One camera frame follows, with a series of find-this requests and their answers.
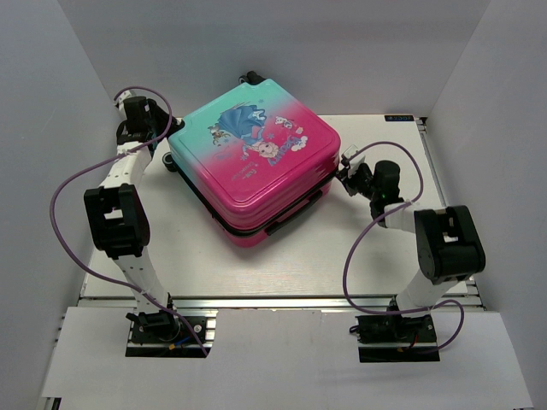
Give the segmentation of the pink hard-shell suitcase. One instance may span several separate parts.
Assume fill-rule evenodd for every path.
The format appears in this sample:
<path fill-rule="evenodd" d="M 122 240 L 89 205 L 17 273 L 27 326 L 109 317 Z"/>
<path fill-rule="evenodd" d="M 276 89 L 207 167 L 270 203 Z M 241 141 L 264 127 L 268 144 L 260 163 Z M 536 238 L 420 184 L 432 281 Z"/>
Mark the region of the pink hard-shell suitcase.
<path fill-rule="evenodd" d="M 249 71 L 168 137 L 176 171 L 236 245 L 257 245 L 311 208 L 338 170 L 338 133 Z"/>

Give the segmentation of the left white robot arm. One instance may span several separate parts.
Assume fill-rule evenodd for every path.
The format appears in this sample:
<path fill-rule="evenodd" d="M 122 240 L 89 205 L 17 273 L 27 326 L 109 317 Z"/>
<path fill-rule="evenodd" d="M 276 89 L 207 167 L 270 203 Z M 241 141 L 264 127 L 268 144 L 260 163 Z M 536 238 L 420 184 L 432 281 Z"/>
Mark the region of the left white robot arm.
<path fill-rule="evenodd" d="M 117 154 L 103 182 L 84 194 L 85 211 L 97 249 L 103 251 L 132 286 L 136 315 L 156 314 L 151 330 L 163 341 L 179 335 L 180 319 L 157 307 L 166 307 L 169 294 L 162 286 L 148 253 L 150 224 L 138 196 L 138 186 L 151 164 L 160 130 L 156 105 L 147 97 L 124 91 L 117 105 L 126 119 L 116 131 Z"/>

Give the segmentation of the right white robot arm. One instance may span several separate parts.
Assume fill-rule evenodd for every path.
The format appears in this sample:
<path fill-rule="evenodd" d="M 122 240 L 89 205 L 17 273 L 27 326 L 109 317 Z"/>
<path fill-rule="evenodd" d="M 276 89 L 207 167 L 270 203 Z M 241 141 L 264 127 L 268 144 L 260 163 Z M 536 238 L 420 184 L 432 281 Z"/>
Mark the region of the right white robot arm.
<path fill-rule="evenodd" d="M 395 313 L 385 320 L 387 333 L 406 340 L 422 317 L 454 286 L 485 269 L 486 257 L 470 210 L 465 205 L 424 208 L 400 197 L 400 167 L 379 161 L 371 170 L 364 161 L 343 161 L 338 179 L 350 196 L 369 200 L 373 226 L 415 236 L 418 271 L 394 297 Z"/>

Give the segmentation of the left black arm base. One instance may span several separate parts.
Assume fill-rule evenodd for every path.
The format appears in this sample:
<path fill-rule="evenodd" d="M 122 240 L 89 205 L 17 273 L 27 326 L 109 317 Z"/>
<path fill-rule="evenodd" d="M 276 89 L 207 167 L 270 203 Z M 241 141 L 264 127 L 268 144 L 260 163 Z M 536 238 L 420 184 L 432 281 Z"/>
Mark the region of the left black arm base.
<path fill-rule="evenodd" d="M 163 310 L 128 313 L 131 322 L 125 356 L 129 358 L 205 358 L 212 348 L 209 318 L 186 315 L 185 321 Z"/>

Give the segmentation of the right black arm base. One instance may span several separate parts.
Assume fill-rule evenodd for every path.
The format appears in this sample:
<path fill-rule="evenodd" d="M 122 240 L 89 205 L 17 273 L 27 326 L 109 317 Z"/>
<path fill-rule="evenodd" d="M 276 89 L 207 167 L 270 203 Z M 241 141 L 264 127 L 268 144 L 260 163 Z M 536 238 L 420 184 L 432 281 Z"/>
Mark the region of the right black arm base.
<path fill-rule="evenodd" d="M 432 316 L 356 316 L 349 333 L 357 337 L 361 363 L 440 362 Z"/>

